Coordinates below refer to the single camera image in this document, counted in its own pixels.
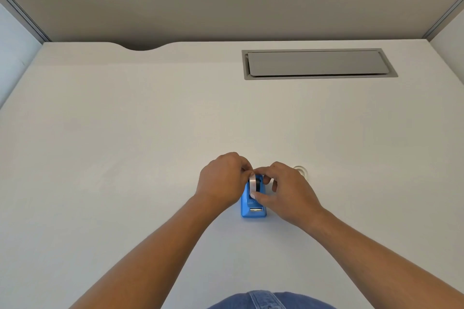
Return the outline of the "person's left hand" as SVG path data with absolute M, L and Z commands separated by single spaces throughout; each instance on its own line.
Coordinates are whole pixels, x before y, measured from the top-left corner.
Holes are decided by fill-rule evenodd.
M 195 192 L 219 213 L 240 199 L 246 185 L 238 183 L 233 176 L 232 153 L 236 152 L 220 155 L 201 170 Z

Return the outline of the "person's right hand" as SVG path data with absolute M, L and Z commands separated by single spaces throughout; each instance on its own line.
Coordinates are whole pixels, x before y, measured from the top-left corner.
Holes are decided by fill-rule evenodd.
M 306 179 L 295 169 L 281 162 L 253 170 L 263 175 L 264 184 L 278 181 L 277 192 L 271 194 L 271 207 L 280 218 L 311 235 L 324 208 Z

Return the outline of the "blue tape dispenser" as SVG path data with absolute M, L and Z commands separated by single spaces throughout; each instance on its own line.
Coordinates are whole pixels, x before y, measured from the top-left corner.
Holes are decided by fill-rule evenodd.
M 263 175 L 257 174 L 257 192 L 266 194 L 265 184 L 264 184 L 264 177 Z M 261 205 L 256 203 L 255 200 L 248 198 L 248 181 L 245 185 L 245 189 L 242 193 L 240 199 L 240 206 L 241 206 L 241 216 L 243 218 L 265 218 L 267 216 L 266 208 L 262 208 Z

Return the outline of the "person's right forearm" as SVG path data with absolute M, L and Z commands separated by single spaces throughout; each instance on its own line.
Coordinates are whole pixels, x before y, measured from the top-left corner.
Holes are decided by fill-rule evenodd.
M 464 309 L 463 293 L 324 208 L 299 213 L 295 224 L 335 259 L 375 309 Z

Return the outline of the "person's left forearm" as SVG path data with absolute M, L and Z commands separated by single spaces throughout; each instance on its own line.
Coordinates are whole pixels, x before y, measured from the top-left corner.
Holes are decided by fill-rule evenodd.
M 233 203 L 194 195 L 69 309 L 160 309 L 202 234 Z

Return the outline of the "blue denim jeans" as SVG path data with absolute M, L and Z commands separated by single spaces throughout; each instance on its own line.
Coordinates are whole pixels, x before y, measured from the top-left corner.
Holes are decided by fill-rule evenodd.
M 252 290 L 231 295 L 207 309 L 336 309 L 307 295 Z

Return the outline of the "aluminium partition frame strip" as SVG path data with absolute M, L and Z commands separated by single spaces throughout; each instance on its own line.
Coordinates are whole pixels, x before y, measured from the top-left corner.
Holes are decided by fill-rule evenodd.
M 447 11 L 426 31 L 422 39 L 433 40 L 464 9 L 464 0 L 455 1 Z
M 16 0 L 0 0 L 0 4 L 41 44 L 52 42 Z

